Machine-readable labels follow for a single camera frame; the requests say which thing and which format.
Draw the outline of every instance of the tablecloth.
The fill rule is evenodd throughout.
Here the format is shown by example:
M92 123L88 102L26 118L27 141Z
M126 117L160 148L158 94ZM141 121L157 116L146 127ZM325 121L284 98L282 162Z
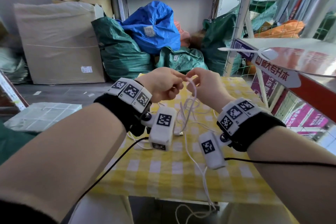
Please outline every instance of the tablecloth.
M262 101L243 78L223 77L222 81L232 96L236 98L244 97L259 106L263 106ZM174 100L162 101L162 103L179 109L180 101L184 103L188 97L191 97L191 93L184 87ZM151 110L157 109L158 104L153 104ZM209 109L208 106L200 104L196 111L205 112ZM216 118L212 109L207 114L195 113L195 118L191 115L190 121L194 119L220 131L216 125ZM205 132L207 130L196 123L189 123L185 130L188 150L203 170L205 161L198 145L198 136ZM105 170L133 142L132 139L126 137ZM238 152L229 147L224 147L223 152L225 157L248 158L246 153ZM281 204L251 163L230 160L227 167L219 170L208 169L206 180L212 201ZM134 147L93 188L93 191L181 200L207 200L202 185L202 176L187 155L184 136L173 137L171 151L169 152L142 150L138 146Z

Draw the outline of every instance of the hand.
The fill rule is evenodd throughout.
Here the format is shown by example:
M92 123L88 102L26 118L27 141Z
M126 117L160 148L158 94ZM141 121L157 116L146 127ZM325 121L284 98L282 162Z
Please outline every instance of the hand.
M151 94L151 101L171 100L183 89L186 76L168 67L159 67L148 74L144 74L136 81L140 82Z
M186 74L188 78L194 75L198 76L193 80L196 85L196 97L216 112L221 113L226 104L235 100L224 88L219 73L196 67ZM191 83L188 84L187 90L192 92L194 96L194 88Z

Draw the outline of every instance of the black cable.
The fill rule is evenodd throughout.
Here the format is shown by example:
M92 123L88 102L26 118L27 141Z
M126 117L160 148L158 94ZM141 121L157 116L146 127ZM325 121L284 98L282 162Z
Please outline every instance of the black cable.
M78 199L78 201L76 202L76 204L86 195L86 193L88 193L94 186L96 186L103 178L105 175L107 175L107 173L116 165L116 163L118 163L118 161L133 147L135 146L138 142L142 141L142 140L145 140L145 139L148 139L148 137L143 137L143 138L140 138L139 140L136 140L130 147L128 147L127 150L124 151L123 154L121 154L121 156L113 163L113 165L107 169L107 171L98 179L96 180L96 182L94 184L92 184L92 186L90 188L88 188L86 190L86 192L83 193L83 195Z
M261 161L261 160L242 159L242 158L224 158L224 160L238 160L238 161L258 163L258 164L336 167L336 165L334 164L320 163L320 162Z

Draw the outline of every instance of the forearm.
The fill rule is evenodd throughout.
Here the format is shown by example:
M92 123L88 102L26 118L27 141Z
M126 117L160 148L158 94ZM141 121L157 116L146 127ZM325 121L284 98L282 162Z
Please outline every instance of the forearm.
M335 155L284 127L267 131L247 153L252 160L336 164ZM335 222L336 169L273 164L255 167L300 224Z
M126 136L123 124L94 103L56 123L0 166L0 199L61 221L103 171Z

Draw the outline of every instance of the blue bag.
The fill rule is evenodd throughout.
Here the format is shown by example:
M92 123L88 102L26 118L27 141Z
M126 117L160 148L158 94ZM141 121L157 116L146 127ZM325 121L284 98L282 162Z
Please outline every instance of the blue bag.
M124 22L118 22L143 52L155 55L163 47L170 47L173 51L181 47L180 33L174 25L174 12L161 1L152 1Z

